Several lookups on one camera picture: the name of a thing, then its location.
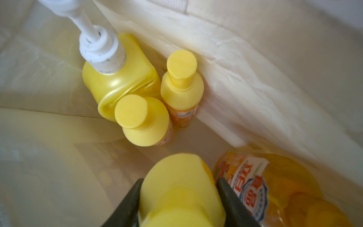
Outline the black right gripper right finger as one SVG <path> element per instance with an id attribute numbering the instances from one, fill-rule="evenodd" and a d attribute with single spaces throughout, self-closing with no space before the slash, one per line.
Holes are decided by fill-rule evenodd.
<path id="1" fill-rule="evenodd" d="M 217 179 L 216 187 L 226 212 L 225 227 L 260 227 L 224 178 Z"/>

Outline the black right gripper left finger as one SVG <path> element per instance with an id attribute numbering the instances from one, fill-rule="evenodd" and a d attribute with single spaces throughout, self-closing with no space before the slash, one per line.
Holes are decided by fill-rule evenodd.
<path id="1" fill-rule="evenodd" d="M 144 179 L 138 179 L 102 227 L 139 227 L 140 190 Z"/>

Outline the orange pump dish soap bottle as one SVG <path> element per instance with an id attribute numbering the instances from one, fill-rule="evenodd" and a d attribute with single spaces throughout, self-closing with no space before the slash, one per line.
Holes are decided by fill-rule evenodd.
<path id="1" fill-rule="evenodd" d="M 224 178 L 262 227 L 352 226 L 324 199 L 314 176 L 288 157 L 228 151 L 215 164 L 213 178 Z"/>

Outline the orange bottle yellow cap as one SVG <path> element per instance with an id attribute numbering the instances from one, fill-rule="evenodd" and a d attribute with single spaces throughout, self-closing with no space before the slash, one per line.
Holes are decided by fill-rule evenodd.
<path id="1" fill-rule="evenodd" d="M 115 119 L 126 138 L 136 146 L 163 145 L 173 135 L 167 108 L 153 97 L 124 96 L 115 107 Z"/>
<path id="2" fill-rule="evenodd" d="M 178 153 L 157 162 L 140 190 L 141 227 L 223 227 L 226 212 L 207 164 Z"/>
<path id="3" fill-rule="evenodd" d="M 161 97 L 175 127 L 188 127 L 204 93 L 204 81 L 197 72 L 197 59 L 187 50 L 173 52 L 167 59 L 161 83 Z"/>

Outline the cream starry night tote bag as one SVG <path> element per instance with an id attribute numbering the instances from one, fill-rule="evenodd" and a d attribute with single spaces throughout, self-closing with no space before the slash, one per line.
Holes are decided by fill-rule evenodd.
<path id="1" fill-rule="evenodd" d="M 363 224 L 362 1 L 85 1 L 135 36 L 159 75 L 187 49 L 205 92 L 171 142 L 141 148 L 102 118 L 79 29 L 38 1 L 1 1 L 1 226 L 100 227 L 166 156 L 213 168 L 228 150 L 276 153 Z"/>

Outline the yellow pump dish soap bottle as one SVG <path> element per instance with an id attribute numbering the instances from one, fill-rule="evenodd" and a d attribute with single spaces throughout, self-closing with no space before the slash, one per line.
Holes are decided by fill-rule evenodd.
<path id="1" fill-rule="evenodd" d="M 137 40 L 93 25 L 83 1 L 41 1 L 56 15 L 67 17 L 79 28 L 79 51 L 85 59 L 83 81 L 97 102 L 99 114 L 115 122 L 115 107 L 129 94 L 160 98 L 161 81 Z"/>

